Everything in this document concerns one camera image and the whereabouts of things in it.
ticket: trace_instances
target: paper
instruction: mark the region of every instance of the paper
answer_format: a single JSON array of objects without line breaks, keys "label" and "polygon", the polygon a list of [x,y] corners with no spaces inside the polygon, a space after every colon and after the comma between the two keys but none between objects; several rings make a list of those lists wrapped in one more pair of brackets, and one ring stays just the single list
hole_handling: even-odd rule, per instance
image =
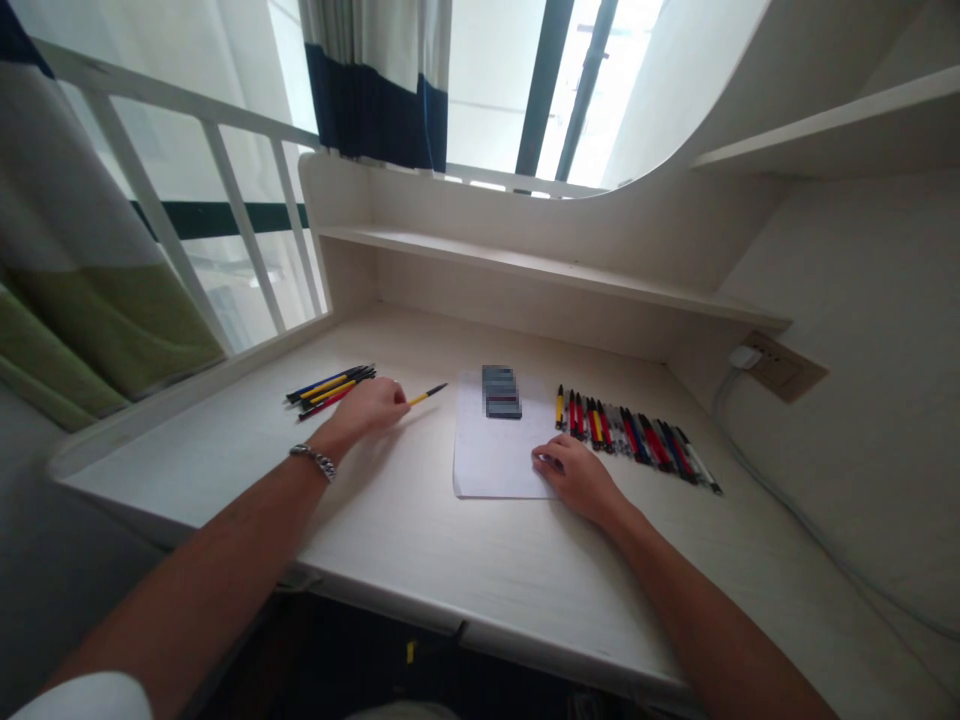
[{"label": "paper", "polygon": [[453,490],[457,497],[556,497],[534,472],[530,454],[557,434],[556,395],[551,397],[538,377],[517,376],[517,389],[523,417],[488,418],[480,371],[460,373],[453,456]]}]

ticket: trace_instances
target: white sleeve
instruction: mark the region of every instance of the white sleeve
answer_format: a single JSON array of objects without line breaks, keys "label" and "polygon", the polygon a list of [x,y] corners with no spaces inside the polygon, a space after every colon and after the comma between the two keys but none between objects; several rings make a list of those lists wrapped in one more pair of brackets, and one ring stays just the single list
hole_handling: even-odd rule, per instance
[{"label": "white sleeve", "polygon": [[129,675],[103,672],[57,685],[10,720],[152,720],[150,702]]}]

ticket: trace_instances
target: white desk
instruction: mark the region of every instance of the white desk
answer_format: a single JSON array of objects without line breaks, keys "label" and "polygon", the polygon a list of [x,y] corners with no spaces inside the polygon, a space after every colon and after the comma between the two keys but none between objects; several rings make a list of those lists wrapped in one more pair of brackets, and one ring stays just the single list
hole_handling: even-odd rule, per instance
[{"label": "white desk", "polygon": [[[657,621],[597,531],[558,501],[454,496],[457,374],[504,363],[685,429],[726,497],[625,458],[603,462],[843,717],[954,712],[799,525],[739,469],[663,366],[380,305],[59,481],[108,501],[154,537],[182,537],[177,528],[203,525],[327,416],[298,426],[282,406],[286,392],[365,361],[410,394],[453,386],[344,463],[299,555],[301,567],[322,578],[322,594],[446,632],[468,620],[469,646],[620,692],[639,684],[684,695]],[[554,433],[544,428],[544,439]],[[52,464],[55,475],[62,460]]]}]

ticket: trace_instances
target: white railing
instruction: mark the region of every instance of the white railing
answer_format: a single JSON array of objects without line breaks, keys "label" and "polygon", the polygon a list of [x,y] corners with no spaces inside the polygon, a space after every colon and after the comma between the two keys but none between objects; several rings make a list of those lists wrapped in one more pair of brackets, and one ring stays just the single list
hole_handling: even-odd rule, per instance
[{"label": "white railing", "polygon": [[[250,256],[257,284],[263,293],[270,318],[277,333],[286,330],[286,325],[277,302],[273,284],[270,281],[263,254],[257,243],[250,216],[247,213],[240,187],[237,183],[233,165],[223,142],[222,126],[229,126],[246,130],[258,135],[264,135],[270,140],[274,162],[280,176],[280,186],[293,231],[297,254],[303,267],[310,302],[314,314],[320,317],[324,314],[323,303],[316,281],[311,272],[310,258],[307,253],[306,238],[300,223],[300,214],[290,181],[290,170],[281,143],[291,142],[315,150],[325,151],[320,144],[320,138],[305,130],[273,120],[263,115],[229,105],[219,100],[184,90],[175,85],[155,80],[139,73],[126,70],[117,65],[102,62],[86,55],[67,50],[58,45],[33,39],[44,59],[53,69],[58,80],[70,83],[80,90],[91,113],[99,125],[100,130],[112,150],[120,170],[123,172],[131,190],[143,210],[147,222],[150,223],[157,240],[166,250],[167,257],[173,269],[179,275],[181,282],[189,293],[206,321],[211,332],[219,341],[223,349],[230,353],[235,350],[231,347],[223,325],[206,291],[203,289],[196,270],[190,262],[180,237],[174,228],[170,216],[157,194],[153,183],[144,168],[137,150],[130,140],[120,116],[111,100],[112,97],[128,98],[154,107],[171,110],[196,118],[204,132],[207,144],[210,147],[220,181],[227,193],[230,209],[234,221],[240,229],[240,236]],[[605,192],[595,188],[571,185],[569,183],[541,180],[525,175],[497,172],[466,165],[449,164],[446,175],[438,175],[440,181],[449,180],[463,182],[469,185],[485,187],[492,190],[523,190],[539,197],[552,198],[583,198]]]},{"label": "white railing", "polygon": [[560,182],[558,180],[541,180],[540,178],[529,177],[527,175],[515,175],[513,173],[487,170],[469,165],[458,165],[456,163],[447,163],[445,179],[453,182],[463,182],[476,187],[485,187],[489,190],[502,190],[505,192],[525,190],[526,192],[536,194],[538,197],[564,200],[568,198],[591,197],[592,195],[600,195],[601,193],[607,192],[606,190],[588,188],[583,185],[571,185],[570,183]]}]

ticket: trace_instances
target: silver bracelet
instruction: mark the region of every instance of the silver bracelet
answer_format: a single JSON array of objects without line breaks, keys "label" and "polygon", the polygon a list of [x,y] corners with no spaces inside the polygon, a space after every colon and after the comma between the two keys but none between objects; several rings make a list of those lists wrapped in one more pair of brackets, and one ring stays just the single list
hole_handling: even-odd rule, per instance
[{"label": "silver bracelet", "polygon": [[333,484],[333,481],[337,479],[337,468],[330,461],[330,458],[328,458],[326,455],[316,452],[309,445],[304,445],[302,443],[300,445],[294,445],[292,448],[290,448],[290,454],[307,455],[308,457],[313,458],[313,461],[317,464],[317,467],[323,470],[323,474],[327,476],[327,480],[330,481],[331,485]]}]

